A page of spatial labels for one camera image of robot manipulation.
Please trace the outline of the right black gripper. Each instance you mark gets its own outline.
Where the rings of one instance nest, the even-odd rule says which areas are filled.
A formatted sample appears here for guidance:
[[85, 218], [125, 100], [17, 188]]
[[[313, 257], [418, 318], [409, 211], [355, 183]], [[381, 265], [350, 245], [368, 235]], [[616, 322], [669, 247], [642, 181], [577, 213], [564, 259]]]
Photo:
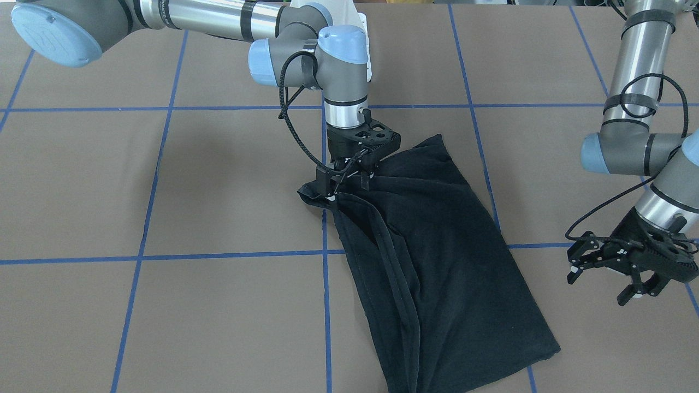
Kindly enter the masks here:
[[334, 198], [345, 182], [350, 168], [358, 168], [360, 188], [370, 189], [377, 163], [400, 148], [401, 136], [364, 109], [364, 122], [354, 128], [337, 128], [327, 124], [330, 164], [316, 167], [316, 191]]

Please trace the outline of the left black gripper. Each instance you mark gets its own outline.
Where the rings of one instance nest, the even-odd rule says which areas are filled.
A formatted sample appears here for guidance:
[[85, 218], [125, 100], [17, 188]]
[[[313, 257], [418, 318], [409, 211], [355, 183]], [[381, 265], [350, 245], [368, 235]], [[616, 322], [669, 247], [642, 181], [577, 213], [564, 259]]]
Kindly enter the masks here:
[[[631, 284], [617, 296], [619, 306], [644, 295], [659, 296], [671, 279], [689, 283], [697, 278], [694, 260], [697, 248], [681, 232], [687, 222], [678, 213], [671, 218], [671, 226], [662, 229], [633, 208], [609, 236], [585, 231], [574, 237], [568, 231], [567, 238], [574, 244], [567, 250], [570, 263], [567, 283], [574, 284], [583, 271], [599, 267], [631, 276]], [[653, 272], [646, 281], [641, 277], [644, 271]]]

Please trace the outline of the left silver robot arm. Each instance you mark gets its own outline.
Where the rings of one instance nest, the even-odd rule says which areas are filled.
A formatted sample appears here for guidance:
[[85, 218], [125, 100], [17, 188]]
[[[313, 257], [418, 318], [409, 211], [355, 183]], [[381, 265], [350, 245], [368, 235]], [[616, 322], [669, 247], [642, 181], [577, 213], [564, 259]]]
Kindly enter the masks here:
[[587, 136], [580, 161], [589, 172], [643, 176], [644, 193], [607, 236], [566, 232], [573, 284], [585, 271], [607, 268], [631, 283], [619, 306], [657, 296], [670, 281], [697, 278], [697, 244], [687, 231], [697, 223], [697, 133], [689, 132], [688, 99], [665, 72], [678, 15], [696, 1], [626, 1], [625, 23], [602, 124]]

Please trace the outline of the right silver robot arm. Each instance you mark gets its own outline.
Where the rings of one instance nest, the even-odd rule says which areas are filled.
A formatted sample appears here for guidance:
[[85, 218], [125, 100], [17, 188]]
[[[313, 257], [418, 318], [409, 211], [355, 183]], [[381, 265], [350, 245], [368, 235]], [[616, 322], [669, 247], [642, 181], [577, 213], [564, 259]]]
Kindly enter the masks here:
[[[351, 1], [17, 1], [10, 18], [33, 50], [73, 68], [144, 29], [249, 43], [251, 78], [278, 89], [279, 119], [316, 164], [313, 195], [332, 199], [351, 177], [368, 190], [378, 164], [399, 149], [399, 134], [369, 109], [370, 39]], [[289, 116], [305, 90], [323, 94], [329, 164], [305, 147]]]

